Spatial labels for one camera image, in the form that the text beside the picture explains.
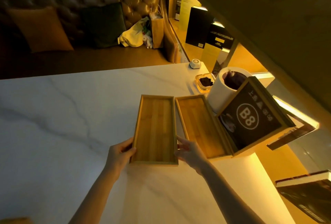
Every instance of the hand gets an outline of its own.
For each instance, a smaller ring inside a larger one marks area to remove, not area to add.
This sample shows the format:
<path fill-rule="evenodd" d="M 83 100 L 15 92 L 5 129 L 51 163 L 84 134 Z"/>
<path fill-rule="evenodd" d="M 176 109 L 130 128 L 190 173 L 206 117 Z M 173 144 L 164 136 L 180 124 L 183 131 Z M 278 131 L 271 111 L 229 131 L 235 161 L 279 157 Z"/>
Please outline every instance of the hand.
<path fill-rule="evenodd" d="M 119 178 L 122 169 L 136 152 L 135 147 L 130 148 L 132 141 L 133 137 L 109 148 L 104 171 L 113 173 L 115 180 Z"/>
<path fill-rule="evenodd" d="M 175 155 L 201 175 L 201 169 L 205 164 L 209 163 L 205 154 L 196 142 L 181 138 L 178 135 L 177 139 L 181 144 L 178 144 L 179 150 L 175 151 Z"/>

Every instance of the glass ashtray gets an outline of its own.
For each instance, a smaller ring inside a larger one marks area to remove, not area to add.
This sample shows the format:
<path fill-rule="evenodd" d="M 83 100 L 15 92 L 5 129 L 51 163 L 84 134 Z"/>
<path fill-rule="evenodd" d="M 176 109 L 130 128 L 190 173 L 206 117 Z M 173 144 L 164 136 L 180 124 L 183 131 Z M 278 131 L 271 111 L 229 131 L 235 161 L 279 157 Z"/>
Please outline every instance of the glass ashtray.
<path fill-rule="evenodd" d="M 215 78 L 211 73 L 199 74 L 195 77 L 195 84 L 200 93 L 209 93 Z"/>

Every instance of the leather sofa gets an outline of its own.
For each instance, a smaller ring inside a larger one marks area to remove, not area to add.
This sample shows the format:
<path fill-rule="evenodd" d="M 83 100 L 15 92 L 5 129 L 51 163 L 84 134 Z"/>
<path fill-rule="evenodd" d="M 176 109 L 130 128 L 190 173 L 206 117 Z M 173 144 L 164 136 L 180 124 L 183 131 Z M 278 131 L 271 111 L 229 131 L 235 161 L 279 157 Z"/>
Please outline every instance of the leather sofa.
<path fill-rule="evenodd" d="M 126 28 L 158 7 L 164 17 L 164 47 L 147 49 L 121 45 L 94 49 L 79 10 L 122 2 Z M 74 51 L 30 53 L 26 40 L 6 13 L 8 8 L 56 7 Z M 0 0 L 0 79 L 99 71 L 179 63 L 178 44 L 167 16 L 165 0 Z"/>

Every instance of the bamboo tray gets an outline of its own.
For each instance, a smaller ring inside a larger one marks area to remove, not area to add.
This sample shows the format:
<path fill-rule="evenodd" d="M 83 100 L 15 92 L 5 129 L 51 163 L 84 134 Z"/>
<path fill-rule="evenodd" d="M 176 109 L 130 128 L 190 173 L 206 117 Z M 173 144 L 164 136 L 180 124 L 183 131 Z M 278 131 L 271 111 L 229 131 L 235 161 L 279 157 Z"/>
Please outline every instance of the bamboo tray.
<path fill-rule="evenodd" d="M 178 165 L 174 97 L 141 96 L 132 146 L 130 163 Z"/>
<path fill-rule="evenodd" d="M 175 98 L 185 137 L 196 141 L 208 159 L 232 155 L 226 134 L 203 94 Z"/>

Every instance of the dark green pillow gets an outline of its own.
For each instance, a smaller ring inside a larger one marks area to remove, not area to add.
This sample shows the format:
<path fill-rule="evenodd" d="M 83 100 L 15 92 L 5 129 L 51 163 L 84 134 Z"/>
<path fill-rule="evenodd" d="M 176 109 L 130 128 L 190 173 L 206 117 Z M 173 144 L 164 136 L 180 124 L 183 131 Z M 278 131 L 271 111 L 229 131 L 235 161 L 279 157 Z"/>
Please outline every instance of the dark green pillow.
<path fill-rule="evenodd" d="M 117 38 L 126 31 L 121 2 L 83 8 L 81 18 L 97 48 L 118 45 Z"/>

